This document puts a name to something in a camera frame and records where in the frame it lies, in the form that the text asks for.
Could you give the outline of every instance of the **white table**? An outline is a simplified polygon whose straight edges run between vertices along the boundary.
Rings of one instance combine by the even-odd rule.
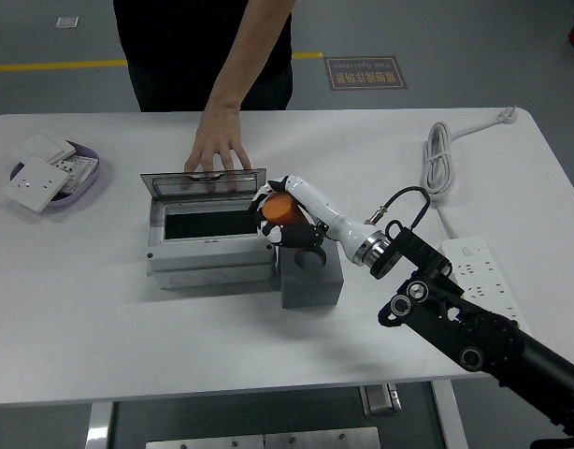
[[[242,113],[243,143],[267,178],[299,175],[364,220],[418,184],[431,125],[453,131],[499,109]],[[377,313],[410,275],[376,281],[342,257],[335,308],[283,310],[272,282],[160,290],[146,276],[150,195],[140,173],[180,171],[198,113],[0,117],[7,152],[43,127],[97,151],[100,179],[77,203],[36,214],[0,193],[0,404],[170,397],[468,374]],[[460,236],[489,244],[533,335],[574,363],[574,190],[529,113],[453,143],[444,208]],[[393,214],[410,223],[409,194]],[[417,233],[437,247],[434,210]]]

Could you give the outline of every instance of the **orange object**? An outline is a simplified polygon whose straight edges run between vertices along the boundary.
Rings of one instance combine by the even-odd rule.
[[[266,200],[262,207],[262,214],[275,225],[307,225],[309,223],[293,197],[283,192],[274,194]]]

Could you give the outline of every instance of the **human hand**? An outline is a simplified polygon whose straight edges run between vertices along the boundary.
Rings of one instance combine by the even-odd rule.
[[[195,133],[192,153],[185,162],[184,171],[194,172],[198,166],[204,171],[214,169],[214,155],[221,157],[225,170],[235,169],[233,151],[244,169],[250,169],[250,159],[241,146],[239,109],[206,106]]]

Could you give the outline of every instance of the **box lid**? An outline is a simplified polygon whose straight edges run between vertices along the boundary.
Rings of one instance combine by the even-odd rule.
[[[197,201],[250,196],[266,182],[265,168],[142,174],[155,201]]]

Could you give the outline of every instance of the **electrical distribution box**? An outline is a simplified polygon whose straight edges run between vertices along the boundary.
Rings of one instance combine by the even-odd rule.
[[[276,250],[248,207],[265,169],[142,174],[151,193],[148,275],[161,288],[271,279]]]

